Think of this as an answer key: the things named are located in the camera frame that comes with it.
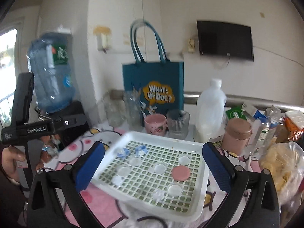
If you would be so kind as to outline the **person's left hand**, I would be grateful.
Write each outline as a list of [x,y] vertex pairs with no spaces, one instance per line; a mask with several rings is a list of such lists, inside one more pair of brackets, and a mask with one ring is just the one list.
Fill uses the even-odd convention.
[[23,162],[26,159],[25,153],[14,146],[1,146],[1,172],[14,185],[20,185],[17,174],[17,161]]

